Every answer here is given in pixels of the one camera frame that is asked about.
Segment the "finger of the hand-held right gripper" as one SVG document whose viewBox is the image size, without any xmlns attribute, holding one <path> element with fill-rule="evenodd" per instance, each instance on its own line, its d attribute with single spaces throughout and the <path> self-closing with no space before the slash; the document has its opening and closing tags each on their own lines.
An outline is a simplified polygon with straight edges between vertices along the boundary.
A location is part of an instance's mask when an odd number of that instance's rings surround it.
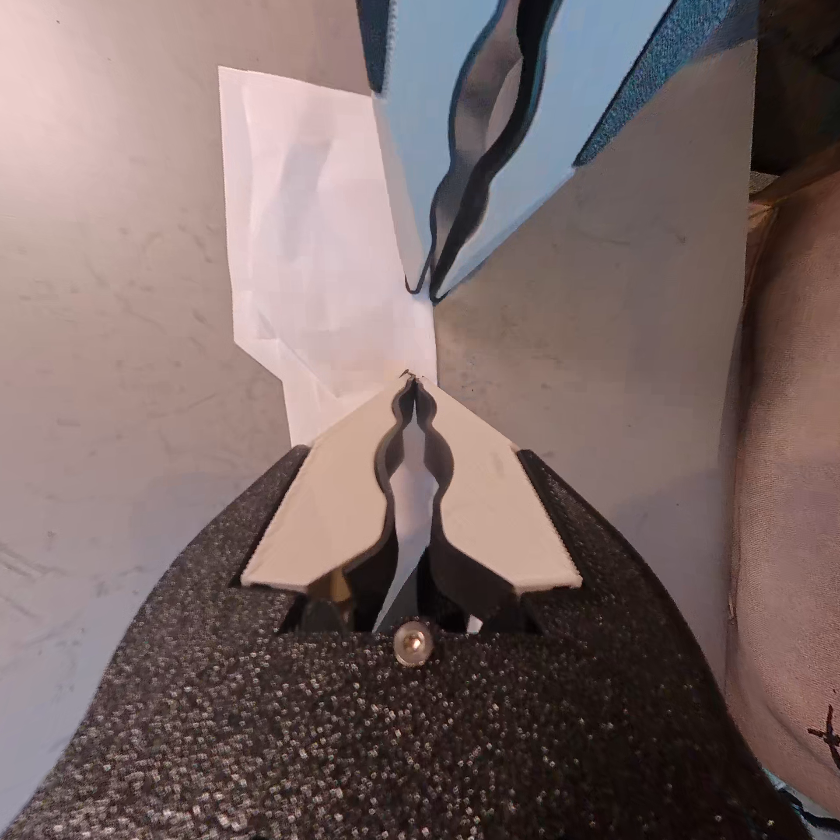
<svg viewBox="0 0 840 840">
<path fill-rule="evenodd" d="M 373 109 L 406 288 L 420 293 L 461 84 L 504 2 L 373 1 Z"/>
<path fill-rule="evenodd" d="M 438 302 L 573 173 L 671 2 L 501 2 L 457 78 L 430 209 Z"/>
</svg>

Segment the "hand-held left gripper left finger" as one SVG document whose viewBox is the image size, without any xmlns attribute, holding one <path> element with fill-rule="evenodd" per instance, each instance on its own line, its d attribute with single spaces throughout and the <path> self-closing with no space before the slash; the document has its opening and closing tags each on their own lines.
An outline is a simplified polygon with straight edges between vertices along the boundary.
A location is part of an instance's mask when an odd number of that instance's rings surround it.
<svg viewBox="0 0 840 840">
<path fill-rule="evenodd" d="M 243 588 L 330 603 L 341 624 L 373 630 L 396 576 L 392 477 L 414 396 L 415 378 L 399 377 L 304 448 L 241 571 Z"/>
</svg>

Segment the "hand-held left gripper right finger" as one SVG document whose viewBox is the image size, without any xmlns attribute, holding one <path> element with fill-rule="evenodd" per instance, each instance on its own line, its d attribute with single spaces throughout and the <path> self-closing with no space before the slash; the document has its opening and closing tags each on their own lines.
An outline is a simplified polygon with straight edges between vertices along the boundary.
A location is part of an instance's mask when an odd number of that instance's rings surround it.
<svg viewBox="0 0 840 840">
<path fill-rule="evenodd" d="M 535 632 L 524 598 L 584 582 L 526 469 L 502 433 L 424 377 L 415 384 L 423 463 L 435 479 L 418 596 L 444 626 Z"/>
</svg>

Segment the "white paper sheet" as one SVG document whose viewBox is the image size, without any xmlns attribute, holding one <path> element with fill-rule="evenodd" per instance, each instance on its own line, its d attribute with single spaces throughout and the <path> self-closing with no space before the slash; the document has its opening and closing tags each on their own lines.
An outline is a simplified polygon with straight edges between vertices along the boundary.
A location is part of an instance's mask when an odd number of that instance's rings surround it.
<svg viewBox="0 0 840 840">
<path fill-rule="evenodd" d="M 234 340 L 281 382 L 303 457 L 397 378 L 436 375 L 432 310 L 403 288 L 372 98 L 223 66 L 218 92 Z M 372 632 L 418 610 L 431 481 L 414 414 L 392 477 L 395 579 Z M 349 629 L 303 601 L 300 628 Z"/>
</svg>

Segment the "grey desk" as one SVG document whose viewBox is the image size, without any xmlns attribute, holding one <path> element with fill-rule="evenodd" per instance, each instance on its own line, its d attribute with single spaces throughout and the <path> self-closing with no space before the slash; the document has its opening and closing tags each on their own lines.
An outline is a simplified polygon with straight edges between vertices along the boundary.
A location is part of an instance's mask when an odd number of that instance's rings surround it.
<svg viewBox="0 0 840 840">
<path fill-rule="evenodd" d="M 684 66 L 434 310 L 441 386 L 625 534 L 719 680 L 756 52 Z M 219 66 L 368 91 L 353 2 L 2 2 L 2 828 L 290 446 L 233 338 Z"/>
</svg>

